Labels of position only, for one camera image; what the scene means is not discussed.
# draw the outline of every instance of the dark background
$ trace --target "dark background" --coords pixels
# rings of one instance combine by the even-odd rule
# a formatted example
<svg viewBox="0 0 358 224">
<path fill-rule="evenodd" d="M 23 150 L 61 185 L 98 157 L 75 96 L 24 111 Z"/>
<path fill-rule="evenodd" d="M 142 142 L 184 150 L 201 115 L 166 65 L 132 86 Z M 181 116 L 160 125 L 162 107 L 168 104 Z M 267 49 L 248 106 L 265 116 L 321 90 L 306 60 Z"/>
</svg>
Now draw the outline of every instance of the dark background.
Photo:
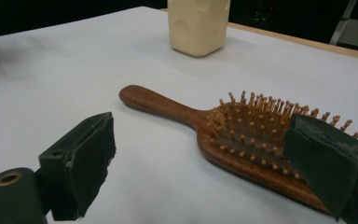
<svg viewBox="0 0 358 224">
<path fill-rule="evenodd" d="M 328 43 L 349 0 L 231 0 L 229 20 Z M 167 0 L 0 0 L 0 35 L 82 20 Z M 358 19 L 358 3 L 352 17 Z"/>
</svg>

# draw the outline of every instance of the dark green gripper pad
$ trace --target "dark green gripper pad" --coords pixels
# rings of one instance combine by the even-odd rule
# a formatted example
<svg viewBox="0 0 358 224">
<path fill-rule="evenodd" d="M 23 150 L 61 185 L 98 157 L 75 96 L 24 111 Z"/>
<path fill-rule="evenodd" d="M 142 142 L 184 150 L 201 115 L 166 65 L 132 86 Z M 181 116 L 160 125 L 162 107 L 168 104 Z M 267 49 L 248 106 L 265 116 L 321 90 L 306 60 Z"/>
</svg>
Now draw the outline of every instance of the dark green gripper pad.
<svg viewBox="0 0 358 224">
<path fill-rule="evenodd" d="M 293 115 L 283 155 L 336 219 L 358 223 L 358 139 L 322 120 Z"/>
<path fill-rule="evenodd" d="M 83 217 L 107 177 L 116 145 L 111 112 L 84 119 L 39 156 L 45 211 L 55 220 Z"/>
</svg>

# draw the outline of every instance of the hairbrush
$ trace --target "hairbrush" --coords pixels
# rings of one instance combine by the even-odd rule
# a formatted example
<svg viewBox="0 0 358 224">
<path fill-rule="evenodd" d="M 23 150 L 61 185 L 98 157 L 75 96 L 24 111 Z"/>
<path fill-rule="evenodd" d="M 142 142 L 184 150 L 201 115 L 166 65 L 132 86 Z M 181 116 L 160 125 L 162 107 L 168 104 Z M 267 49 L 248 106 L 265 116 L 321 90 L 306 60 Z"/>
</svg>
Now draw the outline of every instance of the hairbrush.
<svg viewBox="0 0 358 224">
<path fill-rule="evenodd" d="M 325 213 L 329 209 L 310 190 L 304 177 L 283 156 L 284 134 L 294 114 L 316 118 L 318 109 L 310 110 L 289 101 L 245 91 L 237 102 L 230 93 L 230 101 L 220 100 L 220 106 L 198 110 L 179 104 L 146 88 L 130 85 L 119 93 L 127 106 L 151 114 L 173 119 L 193 128 L 204 157 L 230 172 L 252 179 L 290 199 Z M 330 113 L 320 118 L 327 122 Z M 331 125 L 336 125 L 334 116 Z M 340 128 L 342 132 L 351 120 Z"/>
</svg>

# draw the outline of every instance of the hairbrush bristle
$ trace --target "hairbrush bristle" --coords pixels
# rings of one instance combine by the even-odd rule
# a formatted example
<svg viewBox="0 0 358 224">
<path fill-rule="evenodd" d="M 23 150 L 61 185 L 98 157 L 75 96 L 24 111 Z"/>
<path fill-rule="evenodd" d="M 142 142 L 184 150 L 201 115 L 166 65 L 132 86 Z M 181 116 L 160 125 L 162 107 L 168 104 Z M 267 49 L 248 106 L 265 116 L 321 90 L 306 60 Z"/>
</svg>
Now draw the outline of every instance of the hairbrush bristle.
<svg viewBox="0 0 358 224">
<path fill-rule="evenodd" d="M 284 136 L 289 128 L 293 114 L 301 114 L 317 119 L 319 109 L 310 110 L 307 105 L 291 103 L 253 92 L 249 100 L 242 92 L 241 100 L 236 101 L 230 92 L 230 102 L 220 99 L 220 106 L 208 117 L 211 143 L 221 151 L 247 161 L 257 163 L 279 174 L 302 179 L 288 160 L 283 156 Z M 330 112 L 324 113 L 320 120 L 328 122 Z M 331 118 L 330 125 L 336 126 L 340 116 Z M 345 132 L 351 125 L 349 119 L 339 129 Z"/>
</svg>

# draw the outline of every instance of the table surface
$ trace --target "table surface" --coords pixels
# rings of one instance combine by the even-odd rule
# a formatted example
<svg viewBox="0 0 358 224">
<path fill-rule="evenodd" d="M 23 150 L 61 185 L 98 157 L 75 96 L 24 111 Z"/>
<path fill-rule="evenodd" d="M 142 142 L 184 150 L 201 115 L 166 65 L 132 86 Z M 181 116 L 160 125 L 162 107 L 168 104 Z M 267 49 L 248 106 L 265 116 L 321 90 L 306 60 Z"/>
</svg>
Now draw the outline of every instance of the table surface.
<svg viewBox="0 0 358 224">
<path fill-rule="evenodd" d="M 353 119 L 354 133 L 358 57 L 333 51 L 229 27 L 222 49 L 191 58 L 170 48 L 166 12 L 147 7 L 0 36 L 0 172 L 38 169 L 81 120 L 112 111 L 117 155 L 80 223 L 336 223 L 210 164 L 192 129 L 118 98 L 137 84 L 211 109 L 254 91 Z"/>
</svg>

